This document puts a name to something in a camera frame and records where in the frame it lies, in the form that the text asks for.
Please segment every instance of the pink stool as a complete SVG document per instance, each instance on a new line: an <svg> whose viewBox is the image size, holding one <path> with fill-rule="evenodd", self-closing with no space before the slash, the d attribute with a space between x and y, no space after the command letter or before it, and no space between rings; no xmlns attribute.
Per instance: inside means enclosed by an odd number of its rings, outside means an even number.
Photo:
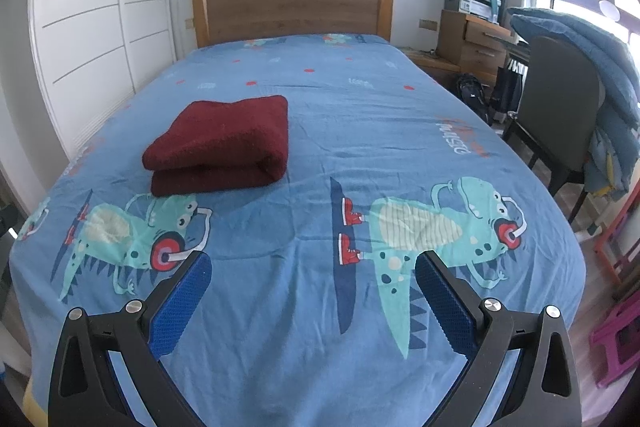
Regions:
<svg viewBox="0 0 640 427"><path fill-rule="evenodd" d="M607 387L640 361L640 291L617 304L589 336L591 346L602 344L607 374L598 387Z"/></svg>

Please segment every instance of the red towel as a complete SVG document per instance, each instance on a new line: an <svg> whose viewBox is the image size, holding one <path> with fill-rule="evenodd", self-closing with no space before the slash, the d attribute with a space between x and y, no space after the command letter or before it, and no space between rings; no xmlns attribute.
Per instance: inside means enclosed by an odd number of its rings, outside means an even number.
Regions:
<svg viewBox="0 0 640 427"><path fill-rule="evenodd" d="M156 196L262 187L284 176L289 157L287 99L190 103L143 153Z"/></svg>

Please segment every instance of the blue bed sheet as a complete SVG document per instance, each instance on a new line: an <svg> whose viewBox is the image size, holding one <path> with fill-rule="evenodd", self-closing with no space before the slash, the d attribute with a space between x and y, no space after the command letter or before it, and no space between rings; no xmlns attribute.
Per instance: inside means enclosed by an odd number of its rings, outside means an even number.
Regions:
<svg viewBox="0 0 640 427"><path fill-rule="evenodd" d="M263 188L156 199L145 148L194 100L284 95L289 164ZM435 250L481 296L569 324L574 235L492 129L375 36L232 42L174 64L98 132L20 230L11 268L46 410L66 312L145 298L193 248L212 282L161 361L209 426L422 425L465 359L412 273ZM508 383L509 357L476 425ZM136 416L151 421L122 361Z"/></svg>

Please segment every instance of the desk drawer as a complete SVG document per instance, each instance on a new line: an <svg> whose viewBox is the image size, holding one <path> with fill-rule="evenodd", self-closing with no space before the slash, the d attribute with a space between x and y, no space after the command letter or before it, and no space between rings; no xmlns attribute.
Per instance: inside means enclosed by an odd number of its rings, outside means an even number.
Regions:
<svg viewBox="0 0 640 427"><path fill-rule="evenodd" d="M503 50L504 46L501 42L498 42L487 35L499 37L501 39L510 39L510 33L505 28L495 26L495 28L489 28L487 26L471 22L466 23L465 41L491 48L492 50Z"/></svg>
<svg viewBox="0 0 640 427"><path fill-rule="evenodd" d="M505 50L493 50L465 42L460 55L460 67L496 74L498 68L504 65L505 58Z"/></svg>

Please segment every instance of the blue gripper pad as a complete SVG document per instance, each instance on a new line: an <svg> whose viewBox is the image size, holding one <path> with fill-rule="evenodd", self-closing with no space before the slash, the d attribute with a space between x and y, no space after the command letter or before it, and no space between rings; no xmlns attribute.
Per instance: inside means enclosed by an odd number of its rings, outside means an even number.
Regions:
<svg viewBox="0 0 640 427"><path fill-rule="evenodd" d="M175 349L210 282L211 260L201 254L149 324L148 345L156 360Z"/></svg>
<svg viewBox="0 0 640 427"><path fill-rule="evenodd" d="M478 351L476 323L447 280L425 254L419 255L415 260L415 280L452 349L468 359L473 357Z"/></svg>

